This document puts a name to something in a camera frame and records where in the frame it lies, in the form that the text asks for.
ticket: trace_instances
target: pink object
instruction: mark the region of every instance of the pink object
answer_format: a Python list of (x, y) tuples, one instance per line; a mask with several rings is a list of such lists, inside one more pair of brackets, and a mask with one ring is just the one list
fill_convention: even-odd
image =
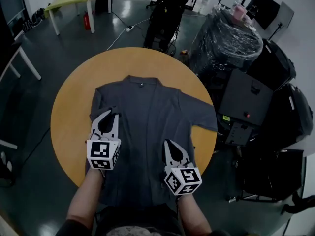
[(234, 8), (233, 17), (237, 20), (241, 20), (246, 13), (247, 13), (247, 10), (244, 7), (242, 7), (240, 4), (238, 4)]

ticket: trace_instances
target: sleeve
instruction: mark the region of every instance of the sleeve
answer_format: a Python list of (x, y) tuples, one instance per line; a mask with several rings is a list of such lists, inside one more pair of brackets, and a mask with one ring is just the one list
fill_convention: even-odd
[(91, 236), (91, 231), (80, 222), (69, 219), (61, 226), (56, 236), (68, 235)]
[(192, 125), (217, 131), (217, 115), (215, 108), (201, 100), (193, 98), (178, 90), (179, 107), (183, 115)]
[(95, 89), (95, 94), (92, 99), (90, 119), (94, 121), (100, 114), (109, 110), (110, 107), (106, 106), (106, 89), (104, 86)]

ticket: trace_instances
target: person in black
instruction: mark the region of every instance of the person in black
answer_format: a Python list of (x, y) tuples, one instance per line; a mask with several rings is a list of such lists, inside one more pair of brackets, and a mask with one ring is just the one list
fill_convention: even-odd
[[(92, 235), (92, 226), (101, 191), (103, 176), (100, 170), (89, 169), (74, 195), (66, 221), (56, 236)], [(224, 231), (211, 232), (210, 225), (192, 194), (179, 198), (177, 214), (167, 204), (137, 210), (130, 207), (109, 206), (101, 212), (95, 236), (227, 236)]]
[(188, 0), (157, 0), (156, 6), (150, 16), (150, 25), (144, 41), (145, 48), (151, 48), (154, 38), (161, 39), (159, 49), (167, 50), (185, 10)]

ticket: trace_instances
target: forearm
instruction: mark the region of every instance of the forearm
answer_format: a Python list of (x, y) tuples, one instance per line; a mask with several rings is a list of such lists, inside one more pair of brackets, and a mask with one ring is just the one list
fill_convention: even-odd
[(67, 219), (78, 221), (88, 229), (92, 228), (102, 182), (101, 172), (89, 169), (82, 185), (72, 198)]
[(211, 232), (210, 225), (192, 194), (179, 199), (178, 209), (187, 236), (204, 236)]

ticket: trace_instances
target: yellow label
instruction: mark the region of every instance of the yellow label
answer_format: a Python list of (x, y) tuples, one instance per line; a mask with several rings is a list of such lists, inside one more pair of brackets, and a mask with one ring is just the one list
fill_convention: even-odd
[(230, 117), (228, 117), (228, 116), (223, 116), (223, 120), (230, 121)]

